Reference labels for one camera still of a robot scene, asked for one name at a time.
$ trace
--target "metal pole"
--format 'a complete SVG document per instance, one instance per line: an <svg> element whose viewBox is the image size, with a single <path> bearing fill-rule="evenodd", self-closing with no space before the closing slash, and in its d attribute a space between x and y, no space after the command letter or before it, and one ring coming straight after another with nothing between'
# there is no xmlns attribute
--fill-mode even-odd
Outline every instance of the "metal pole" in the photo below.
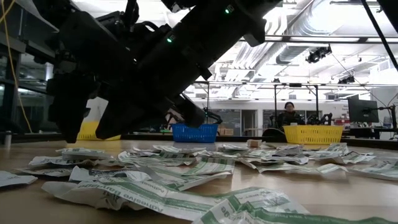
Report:
<svg viewBox="0 0 398 224"><path fill-rule="evenodd" d="M207 83L207 111L209 111L210 106L210 83ZM209 123L209 116L206 114L207 124Z"/></svg>
<svg viewBox="0 0 398 224"><path fill-rule="evenodd" d="M277 110L276 110L276 106L277 106L277 103L276 103L276 95L277 95L277 93L276 93L276 86L277 85L275 85L274 86L274 94L275 94L275 128L278 128L278 124L277 124Z"/></svg>
<svg viewBox="0 0 398 224"><path fill-rule="evenodd" d="M318 86L315 86L315 99L317 102L317 119L319 119L319 97L318 97Z"/></svg>

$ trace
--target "yellow cable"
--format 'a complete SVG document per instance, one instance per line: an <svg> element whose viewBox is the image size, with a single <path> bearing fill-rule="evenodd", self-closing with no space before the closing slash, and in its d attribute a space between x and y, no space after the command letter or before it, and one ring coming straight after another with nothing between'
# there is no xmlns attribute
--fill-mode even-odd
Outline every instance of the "yellow cable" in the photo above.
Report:
<svg viewBox="0 0 398 224"><path fill-rule="evenodd" d="M12 76L14 77L14 85L15 88L17 90L17 95L18 95L18 100L19 103L21 104L21 108L22 108L22 114L25 117L27 126L29 128L30 133L32 132L32 128L30 127L30 123L29 120L27 119L26 113L25 113L25 109L24 109L24 105L22 105L22 100L21 100L21 96L18 93L18 81L17 81L17 76L15 74L15 70L14 70L14 63L12 62L12 55L11 55L11 48L10 48L10 41L9 41L9 37L8 37L8 29L7 29L7 20L6 20L6 15L8 14L8 12L10 11L12 5L14 4L15 0L13 0L10 4L10 6L8 7L7 11L4 10L4 0L1 1L1 7L2 7L2 17L0 18L0 23L2 22L2 20L4 20L4 29L6 30L6 40L7 40L7 47L8 47L8 54L9 54L9 60L10 60L10 64L11 64L11 71L12 71Z"/></svg>

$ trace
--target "white ceiling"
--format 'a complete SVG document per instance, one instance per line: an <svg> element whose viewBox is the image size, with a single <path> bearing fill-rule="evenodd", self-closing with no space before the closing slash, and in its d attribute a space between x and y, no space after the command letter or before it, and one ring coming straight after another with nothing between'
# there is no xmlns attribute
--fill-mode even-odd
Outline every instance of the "white ceiling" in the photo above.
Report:
<svg viewBox="0 0 398 224"><path fill-rule="evenodd" d="M123 11L126 7L126 0L74 0L76 5L80 7L81 10L88 11L92 16L98 17L108 14L113 11ZM172 14L160 0L137 0L140 8L140 19L139 21L151 21L158 26L168 23L170 26L174 26L178 23L181 18L183 18L188 11L181 11L177 14ZM284 6L283 9L278 9L278 11L270 12L267 15L267 20L269 21L268 26L272 26L274 19L277 20L278 17L281 16L282 13L286 15L287 22L294 17L295 14L300 12L300 10L306 6L310 2L310 0L297 0L296 6ZM361 36L361 35L377 35L374 27L372 26L368 15L362 6L339 6L341 10L341 14L330 14L324 15L321 19L319 19L319 23L322 22L331 22L337 19L341 19L344 16L344 24L337 29L332 35L352 35L352 36ZM378 8L373 7L372 10L375 12ZM385 14L382 13L374 13L376 20L378 21L383 33L390 36L398 36L397 32L393 29L390 22L387 20ZM236 59L238 53L240 53L242 49L242 42L238 42L234 47L232 47L228 52L226 52L220 59L219 63L224 62L232 62ZM358 79L366 83L378 83L377 78L368 78L370 75L370 66L376 66L377 63L369 63L373 61L380 62L381 58L387 58L385 48L379 45L369 45L369 44L331 44L331 48L333 50L333 55L340 61L340 63L348 70L355 68L355 74ZM391 45L392 51L396 54L398 53L398 45ZM327 56L320 62L316 64L308 64L305 61L305 57L308 52L298 56L291 65L288 67L277 66L278 70L283 70L282 76L277 74L283 82L302 82L306 83L308 81L311 82L322 82L322 83L337 83L339 74L345 71L345 69L338 63L338 61L331 55ZM237 73L236 77L244 77L248 74L248 71L234 71ZM394 82L397 80L398 84L398 73L393 72L391 74L394 78L390 81ZM274 77L267 77L265 82L270 82ZM195 93L201 93L202 89L190 88L194 90ZM261 95L262 90L255 90L253 95Z"/></svg>

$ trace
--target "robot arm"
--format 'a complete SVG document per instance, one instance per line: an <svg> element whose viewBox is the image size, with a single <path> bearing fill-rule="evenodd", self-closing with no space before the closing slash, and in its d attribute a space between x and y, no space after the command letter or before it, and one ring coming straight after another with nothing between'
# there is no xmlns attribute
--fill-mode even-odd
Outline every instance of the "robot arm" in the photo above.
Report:
<svg viewBox="0 0 398 224"><path fill-rule="evenodd" d="M49 120L75 142L90 98L108 100L96 135L106 139L164 119L173 107L197 127L205 112L182 92L242 36L251 46L265 41L262 17L281 0L206 0L163 3L173 12L191 8L174 27L137 23L139 7L93 18L69 0L33 0L59 28L48 40L57 53Z"/></svg>

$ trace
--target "ceiling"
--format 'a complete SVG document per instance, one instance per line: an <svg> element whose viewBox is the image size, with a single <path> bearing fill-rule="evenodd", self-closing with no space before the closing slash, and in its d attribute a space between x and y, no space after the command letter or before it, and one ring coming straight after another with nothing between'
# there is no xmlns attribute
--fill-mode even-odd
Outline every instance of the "ceiling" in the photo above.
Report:
<svg viewBox="0 0 398 224"><path fill-rule="evenodd" d="M93 17L103 16L113 11L123 11L127 3L127 0L73 1L81 10L89 12ZM159 0L137 0L137 2L140 9L139 22L151 21L158 26L167 23L173 27L188 13L188 10L185 10L173 14ZM315 6L310 5L308 8L312 9L311 14L304 11L301 17L292 22L292 19L311 0L295 0L292 4L287 4L287 2L291 1L285 1L283 7L275 8L264 16L267 19L265 27L267 35L296 35L297 30L294 31L296 24L306 22L306 18L311 17L307 21L313 27L313 32L310 34L377 37L377 33L362 6L331 5L330 0L315 0L319 3L316 6L317 10L315 10ZM386 15L383 12L376 12L379 7L374 2L368 0L384 35L386 37L398 37ZM289 23L293 25L293 28L289 28L287 31ZM296 55L293 54L294 57L291 58L289 63L278 64L275 60L277 56L281 52L285 52L286 48L290 49L292 46L297 48L298 44L287 44L286 46L286 44L265 43L250 48L247 43L238 42L210 67L213 74L210 81L271 82L274 78L279 78L281 82L337 83L339 78L344 78L350 73L360 83L398 84L398 73L391 66L387 67L387 70L383 73L381 71L380 63L389 65L386 50L381 44L331 44L333 55L328 55L314 64L308 64L305 58L310 50L316 49L320 45L304 44L300 45L301 48L298 48L300 51L296 51ZM397 44L391 44L390 47L394 54L398 53ZM27 66L34 66L29 62L29 58L26 60ZM206 93L204 89L206 88L191 86L186 93L190 97L198 97L198 94L203 96ZM330 92L331 90L320 91L323 95ZM299 98L299 95L305 99L310 97L306 88L294 92L291 89L285 89L280 92L280 95L284 97L289 97L291 94L298 94L297 98ZM273 90L263 89L260 85L228 86L219 84L211 86L210 95L213 98L256 98L270 95L272 98Z"/></svg>

